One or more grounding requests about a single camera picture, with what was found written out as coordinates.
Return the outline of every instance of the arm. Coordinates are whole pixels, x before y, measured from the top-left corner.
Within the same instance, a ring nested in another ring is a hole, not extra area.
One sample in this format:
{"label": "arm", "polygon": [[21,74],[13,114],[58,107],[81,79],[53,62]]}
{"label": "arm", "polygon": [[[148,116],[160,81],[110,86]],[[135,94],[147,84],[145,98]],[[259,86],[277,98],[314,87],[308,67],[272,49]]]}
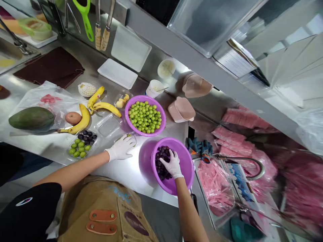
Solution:
{"label": "arm", "polygon": [[185,178],[182,175],[178,155],[176,151],[173,153],[169,150],[169,153],[171,156],[169,163],[165,162],[162,158],[160,158],[160,161],[175,179],[184,240],[189,242],[208,242],[208,236],[187,189]]}
{"label": "arm", "polygon": [[124,160],[132,157],[132,155],[127,154],[128,150],[133,146],[132,142],[132,137],[124,135],[110,149],[106,149],[98,155],[65,166],[38,181],[33,186],[35,187],[43,183],[59,183],[62,186],[63,193],[110,160]]}

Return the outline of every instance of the knife handle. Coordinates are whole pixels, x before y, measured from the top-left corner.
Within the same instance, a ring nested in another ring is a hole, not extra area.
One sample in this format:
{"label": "knife handle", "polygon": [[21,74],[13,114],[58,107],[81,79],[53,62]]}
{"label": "knife handle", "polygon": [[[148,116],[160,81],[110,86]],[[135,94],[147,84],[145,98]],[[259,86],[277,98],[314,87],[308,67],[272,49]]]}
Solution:
{"label": "knife handle", "polygon": [[110,28],[105,27],[104,32],[103,32],[103,36],[102,36],[102,41],[101,41],[101,50],[102,51],[105,51],[107,49],[109,37],[110,37]]}
{"label": "knife handle", "polygon": [[98,24],[95,26],[95,47],[97,50],[101,50],[101,27]]}
{"label": "knife handle", "polygon": [[63,28],[63,23],[60,17],[60,13],[58,12],[58,9],[56,7],[55,2],[48,1],[49,8],[51,10],[51,13],[53,14],[53,18],[55,21],[56,28],[60,34],[61,37],[64,37],[66,35],[66,32]]}

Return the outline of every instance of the papaya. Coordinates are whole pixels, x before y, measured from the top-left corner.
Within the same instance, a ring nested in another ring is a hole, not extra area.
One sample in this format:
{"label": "papaya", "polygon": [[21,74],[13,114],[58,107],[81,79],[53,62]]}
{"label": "papaya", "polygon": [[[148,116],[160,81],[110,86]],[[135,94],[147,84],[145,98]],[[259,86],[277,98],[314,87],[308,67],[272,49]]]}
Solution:
{"label": "papaya", "polygon": [[9,124],[17,129],[41,130],[52,126],[54,118],[54,115],[45,108],[31,107],[12,115]]}

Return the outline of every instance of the brown towel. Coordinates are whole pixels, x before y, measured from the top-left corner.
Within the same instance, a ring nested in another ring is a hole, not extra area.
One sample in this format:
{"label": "brown towel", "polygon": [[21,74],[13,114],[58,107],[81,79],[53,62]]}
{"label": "brown towel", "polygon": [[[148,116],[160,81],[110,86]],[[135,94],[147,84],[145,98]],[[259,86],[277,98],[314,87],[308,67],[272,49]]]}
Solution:
{"label": "brown towel", "polygon": [[84,72],[77,59],[62,47],[26,63],[26,66],[14,73],[16,77],[37,84],[45,81],[66,88]]}

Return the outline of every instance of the brown cloth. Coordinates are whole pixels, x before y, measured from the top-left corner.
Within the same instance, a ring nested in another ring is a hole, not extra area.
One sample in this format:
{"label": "brown cloth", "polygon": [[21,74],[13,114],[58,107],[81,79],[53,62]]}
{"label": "brown cloth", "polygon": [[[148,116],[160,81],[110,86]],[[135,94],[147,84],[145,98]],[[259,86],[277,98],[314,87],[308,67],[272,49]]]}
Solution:
{"label": "brown cloth", "polygon": [[[93,222],[90,215],[99,210],[115,212],[115,220]],[[110,234],[105,234],[105,228],[111,227],[113,230],[106,231]],[[134,191],[105,177],[87,176],[64,196],[58,242],[70,241],[158,242],[158,239]]]}
{"label": "brown cloth", "polygon": [[26,63],[26,66],[14,73],[26,81],[43,84],[49,81],[66,88],[84,72],[81,63],[62,47]]}

